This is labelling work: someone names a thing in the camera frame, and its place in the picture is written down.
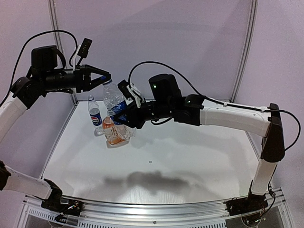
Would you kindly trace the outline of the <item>clear bottle blue text label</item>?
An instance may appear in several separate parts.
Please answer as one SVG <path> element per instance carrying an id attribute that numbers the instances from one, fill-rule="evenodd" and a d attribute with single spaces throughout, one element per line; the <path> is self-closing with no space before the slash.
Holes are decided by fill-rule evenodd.
<path id="1" fill-rule="evenodd" d="M 107 108 L 108 115 L 115 125 L 118 135 L 122 139 L 130 141 L 130 139 L 135 136 L 136 130 L 114 120 L 114 116 L 116 114 L 126 110 L 127 103 L 123 93 L 112 80 L 103 83 L 103 101 Z"/>

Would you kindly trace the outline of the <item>orange label bottle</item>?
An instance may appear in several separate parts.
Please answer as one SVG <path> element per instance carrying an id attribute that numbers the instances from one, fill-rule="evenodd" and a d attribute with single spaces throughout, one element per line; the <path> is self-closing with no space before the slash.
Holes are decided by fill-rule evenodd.
<path id="1" fill-rule="evenodd" d="M 110 147 L 120 146 L 128 143 L 127 128 L 124 125 L 115 125 L 110 116 L 107 116 L 102 122 L 103 133 L 106 137 L 107 144 Z"/>

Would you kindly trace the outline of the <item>Pepsi bottle blue label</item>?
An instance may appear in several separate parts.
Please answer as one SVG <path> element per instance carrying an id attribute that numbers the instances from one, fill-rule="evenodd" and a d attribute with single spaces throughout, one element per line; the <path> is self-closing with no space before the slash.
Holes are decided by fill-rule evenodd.
<path id="1" fill-rule="evenodd" d="M 91 122 L 95 128 L 94 135 L 101 136 L 104 134 L 102 127 L 102 117 L 100 114 L 100 108 L 93 95 L 88 96 L 88 111 L 90 114 Z"/>

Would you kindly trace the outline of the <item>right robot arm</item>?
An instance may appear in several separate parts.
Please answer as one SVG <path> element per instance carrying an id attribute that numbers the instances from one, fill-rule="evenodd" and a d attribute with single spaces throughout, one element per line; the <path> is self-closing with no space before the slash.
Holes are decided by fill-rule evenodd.
<path id="1" fill-rule="evenodd" d="M 141 129 L 145 122 L 157 125 L 159 120 L 173 120 L 194 126 L 214 125 L 243 130 L 263 138 L 262 151 L 257 170 L 250 183 L 248 195 L 226 202 L 230 215 L 240 215 L 253 211 L 270 209 L 266 194 L 278 163 L 285 156 L 285 143 L 279 108 L 252 107 L 213 101 L 207 106 L 209 98 L 204 95 L 182 96 L 175 76 L 159 74 L 149 79 L 154 97 L 146 102 L 136 87 L 125 80 L 118 84 L 119 90 L 132 102 L 127 108 L 114 116 L 114 120 L 131 128 Z"/>

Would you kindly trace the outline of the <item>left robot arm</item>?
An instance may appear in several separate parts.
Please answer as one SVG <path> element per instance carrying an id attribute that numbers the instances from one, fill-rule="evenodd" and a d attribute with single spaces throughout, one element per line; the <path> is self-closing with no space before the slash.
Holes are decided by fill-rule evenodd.
<path id="1" fill-rule="evenodd" d="M 75 64 L 66 68 L 66 59 L 55 45 L 38 47 L 31 52 L 31 65 L 26 76 L 16 80 L 0 106 L 0 139 L 22 119 L 34 103 L 48 93 L 88 92 L 111 79 L 108 71 Z M 79 214 L 83 203 L 65 199 L 52 180 L 35 178 L 0 163 L 0 189 L 38 198 L 41 207 L 59 214 Z"/>

